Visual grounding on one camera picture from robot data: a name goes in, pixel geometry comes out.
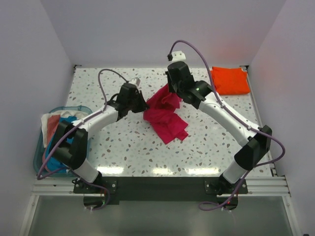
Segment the magenta t shirt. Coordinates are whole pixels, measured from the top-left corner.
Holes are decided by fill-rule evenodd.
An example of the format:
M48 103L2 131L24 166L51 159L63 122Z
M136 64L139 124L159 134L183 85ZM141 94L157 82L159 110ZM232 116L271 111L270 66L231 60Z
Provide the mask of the magenta t shirt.
M143 119L150 123L164 144L174 139L183 141L189 135L185 130L188 124L175 113L181 101L177 94L169 91L168 85L147 100L149 109L144 112Z

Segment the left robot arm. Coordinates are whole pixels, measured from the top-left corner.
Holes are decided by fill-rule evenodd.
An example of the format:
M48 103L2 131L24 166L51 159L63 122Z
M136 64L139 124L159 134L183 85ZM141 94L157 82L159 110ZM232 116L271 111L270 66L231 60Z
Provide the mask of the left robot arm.
M121 86L106 107L74 122L60 122L51 140L49 151L52 157L84 179L84 186L91 193L101 189L102 181L101 173L87 160L89 139L128 112L139 113L148 109L139 85L140 79L133 78Z

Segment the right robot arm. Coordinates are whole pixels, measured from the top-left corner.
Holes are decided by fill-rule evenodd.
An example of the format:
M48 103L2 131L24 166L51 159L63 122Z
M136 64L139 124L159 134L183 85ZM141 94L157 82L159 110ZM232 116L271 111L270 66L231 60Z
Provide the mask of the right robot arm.
M209 83L195 81L185 62L170 64L166 75L171 93L217 121L241 146L232 163L219 177L221 191L231 193L240 178L269 151L272 129L267 125L259 127L240 115L215 94Z

